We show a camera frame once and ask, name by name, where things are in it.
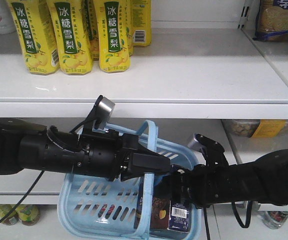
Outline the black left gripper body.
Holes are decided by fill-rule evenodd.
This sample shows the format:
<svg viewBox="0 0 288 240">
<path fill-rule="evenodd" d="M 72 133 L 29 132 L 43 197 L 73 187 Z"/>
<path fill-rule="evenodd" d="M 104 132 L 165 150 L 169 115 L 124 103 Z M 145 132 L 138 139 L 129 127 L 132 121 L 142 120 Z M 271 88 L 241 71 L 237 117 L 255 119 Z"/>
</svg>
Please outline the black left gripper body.
<svg viewBox="0 0 288 240">
<path fill-rule="evenodd" d="M 77 174 L 106 178 L 129 177 L 133 154 L 139 150 L 139 136 L 114 129 L 105 131 L 83 128 L 79 131 L 83 159 L 77 162 Z"/>
</svg>

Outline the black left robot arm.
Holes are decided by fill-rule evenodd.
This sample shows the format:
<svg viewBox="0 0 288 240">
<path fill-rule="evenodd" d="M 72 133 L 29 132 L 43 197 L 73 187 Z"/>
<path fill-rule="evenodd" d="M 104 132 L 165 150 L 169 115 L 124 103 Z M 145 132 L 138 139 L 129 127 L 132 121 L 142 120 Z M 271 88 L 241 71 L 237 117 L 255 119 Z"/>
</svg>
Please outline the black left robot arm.
<svg viewBox="0 0 288 240">
<path fill-rule="evenodd" d="M 135 134 L 85 127 L 81 134 L 55 126 L 0 118 L 0 175 L 24 169 L 126 181 L 170 172 L 170 159 L 139 142 Z"/>
</svg>

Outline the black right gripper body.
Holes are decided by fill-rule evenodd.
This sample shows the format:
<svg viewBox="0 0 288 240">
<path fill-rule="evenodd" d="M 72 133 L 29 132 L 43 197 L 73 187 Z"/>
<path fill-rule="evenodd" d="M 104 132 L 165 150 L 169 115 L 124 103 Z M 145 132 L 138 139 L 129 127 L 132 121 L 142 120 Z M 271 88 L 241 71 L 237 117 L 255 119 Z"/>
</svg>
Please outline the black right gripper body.
<svg viewBox="0 0 288 240">
<path fill-rule="evenodd" d="M 206 166 L 197 164 L 188 169 L 177 164 L 171 165 L 170 173 L 161 180 L 161 190 L 164 196 L 178 203 L 190 203 L 197 208 L 208 208 Z"/>
</svg>

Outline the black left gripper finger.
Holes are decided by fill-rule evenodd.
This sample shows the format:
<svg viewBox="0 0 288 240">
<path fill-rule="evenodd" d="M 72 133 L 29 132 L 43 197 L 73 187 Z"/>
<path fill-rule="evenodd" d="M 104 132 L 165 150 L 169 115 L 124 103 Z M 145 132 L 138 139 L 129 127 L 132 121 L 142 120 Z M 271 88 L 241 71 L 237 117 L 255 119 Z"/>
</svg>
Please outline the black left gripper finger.
<svg viewBox="0 0 288 240">
<path fill-rule="evenodd" d="M 149 172 L 125 172 L 124 171 L 120 174 L 120 181 L 124 182 L 124 181 L 130 180 L 130 179 L 140 178 L 140 177 L 143 177 L 147 173 L 148 174 L 154 174 L 155 176 L 162 176 L 162 175 L 168 174 L 167 171 L 164 171 L 164 172 L 152 172 L 152 171 L 149 171 Z"/>
<path fill-rule="evenodd" d="M 170 159 L 147 148 L 126 151 L 121 175 L 164 175 L 170 172 Z"/>
</svg>

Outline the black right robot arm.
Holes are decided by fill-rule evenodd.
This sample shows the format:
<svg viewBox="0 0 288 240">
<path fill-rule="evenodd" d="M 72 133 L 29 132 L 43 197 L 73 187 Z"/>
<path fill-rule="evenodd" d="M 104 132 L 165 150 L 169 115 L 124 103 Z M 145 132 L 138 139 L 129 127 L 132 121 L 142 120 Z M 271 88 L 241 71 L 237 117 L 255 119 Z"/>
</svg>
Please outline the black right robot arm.
<svg viewBox="0 0 288 240">
<path fill-rule="evenodd" d="M 198 208 L 241 201 L 288 205 L 288 149 L 243 164 L 196 165 L 193 170 L 165 176 L 161 184 L 175 200 L 188 200 Z"/>
</svg>

